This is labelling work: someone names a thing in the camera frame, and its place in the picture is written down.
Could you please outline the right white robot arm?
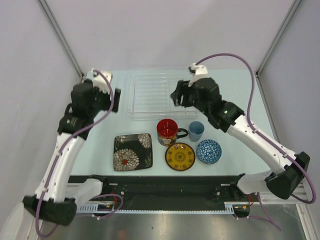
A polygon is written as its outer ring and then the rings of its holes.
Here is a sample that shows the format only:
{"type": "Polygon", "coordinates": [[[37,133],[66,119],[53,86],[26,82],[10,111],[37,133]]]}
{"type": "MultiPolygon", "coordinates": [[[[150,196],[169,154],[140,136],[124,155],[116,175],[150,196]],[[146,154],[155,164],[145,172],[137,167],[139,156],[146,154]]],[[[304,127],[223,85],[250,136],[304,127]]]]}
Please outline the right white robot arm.
{"type": "Polygon", "coordinates": [[[269,166],[266,172],[240,174],[230,188],[235,200],[242,201],[248,194],[257,192],[270,192],[283,200],[293,196],[304,178],[302,171],[308,169],[310,162],[305,152],[297,154],[269,136],[263,136],[248,122],[241,108],[222,99],[219,86],[210,77],[193,84],[179,80],[170,97],[175,106],[198,109],[215,129],[241,141],[269,166]]]}

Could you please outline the clear plastic dish rack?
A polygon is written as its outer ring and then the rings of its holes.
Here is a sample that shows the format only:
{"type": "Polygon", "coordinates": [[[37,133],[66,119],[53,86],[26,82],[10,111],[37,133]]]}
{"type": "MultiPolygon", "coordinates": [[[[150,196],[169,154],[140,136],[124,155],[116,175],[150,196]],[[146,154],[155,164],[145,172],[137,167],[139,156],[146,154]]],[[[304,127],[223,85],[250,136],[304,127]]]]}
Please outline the clear plastic dish rack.
{"type": "Polygon", "coordinates": [[[170,119],[195,119],[195,108],[175,106],[171,93],[180,80],[189,80],[183,69],[144,69],[130,72],[128,82],[128,113],[135,121],[170,119]]]}

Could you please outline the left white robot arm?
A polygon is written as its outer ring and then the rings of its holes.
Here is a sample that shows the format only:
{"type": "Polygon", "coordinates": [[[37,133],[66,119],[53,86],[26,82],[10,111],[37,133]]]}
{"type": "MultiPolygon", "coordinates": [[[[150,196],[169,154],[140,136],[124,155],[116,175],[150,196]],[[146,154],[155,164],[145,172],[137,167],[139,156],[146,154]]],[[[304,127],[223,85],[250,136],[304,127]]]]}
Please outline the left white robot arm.
{"type": "Polygon", "coordinates": [[[105,200],[110,196],[108,179],[101,175],[90,175],[74,192],[66,194],[67,184],[75,160],[86,142],[89,129],[77,136],[73,134],[87,128],[100,111],[117,112],[121,90],[103,93],[87,79],[76,84],[71,91],[71,102],[66,106],[59,121],[56,146],[46,173],[32,196],[26,195],[24,208],[34,217],[54,224],[68,226],[76,215],[77,207],[94,197],[105,200]]]}

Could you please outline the black floral square plate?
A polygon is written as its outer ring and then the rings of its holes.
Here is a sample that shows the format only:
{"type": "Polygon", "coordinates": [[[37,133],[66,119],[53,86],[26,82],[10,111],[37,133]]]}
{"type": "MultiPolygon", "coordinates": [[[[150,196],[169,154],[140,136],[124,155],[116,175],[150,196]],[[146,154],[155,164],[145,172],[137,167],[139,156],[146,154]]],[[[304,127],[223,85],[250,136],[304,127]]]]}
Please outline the black floral square plate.
{"type": "Polygon", "coordinates": [[[152,137],[149,133],[120,135],[114,138],[113,169],[129,172],[153,166],[152,137]]]}

